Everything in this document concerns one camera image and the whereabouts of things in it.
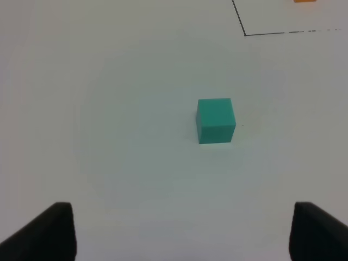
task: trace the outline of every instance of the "black line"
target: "black line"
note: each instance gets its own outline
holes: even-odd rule
[[[246,34],[244,36],[271,35],[271,34],[285,34],[285,32],[281,32],[281,33],[266,33],[266,34]]]
[[[244,30],[243,23],[241,22],[241,19],[240,19],[240,16],[239,16],[237,7],[235,6],[234,0],[232,0],[232,3],[233,3],[233,6],[234,6],[234,10],[235,10],[235,12],[237,13],[238,20],[239,20],[239,23],[240,23],[240,25],[241,25],[241,29],[243,30],[244,36],[247,36],[246,33],[245,33],[245,30]]]

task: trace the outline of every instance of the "green block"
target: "green block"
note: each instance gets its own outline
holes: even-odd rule
[[[196,123],[200,144],[231,142],[236,127],[231,99],[198,100]]]

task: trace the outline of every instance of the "white table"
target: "white table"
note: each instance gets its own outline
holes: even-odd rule
[[[231,0],[2,0],[0,240],[69,201],[78,261],[290,260],[296,201],[348,223],[340,29],[244,37]],[[237,128],[200,146],[215,97]]]

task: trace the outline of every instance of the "orange object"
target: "orange object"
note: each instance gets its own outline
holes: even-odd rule
[[[294,0],[295,3],[316,2],[316,0]]]

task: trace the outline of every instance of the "table surface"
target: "table surface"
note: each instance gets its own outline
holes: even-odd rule
[[[1,1],[0,240],[69,201],[77,260],[290,260],[296,201],[348,223],[347,44],[244,37],[230,0]],[[219,97],[232,143],[199,145]]]

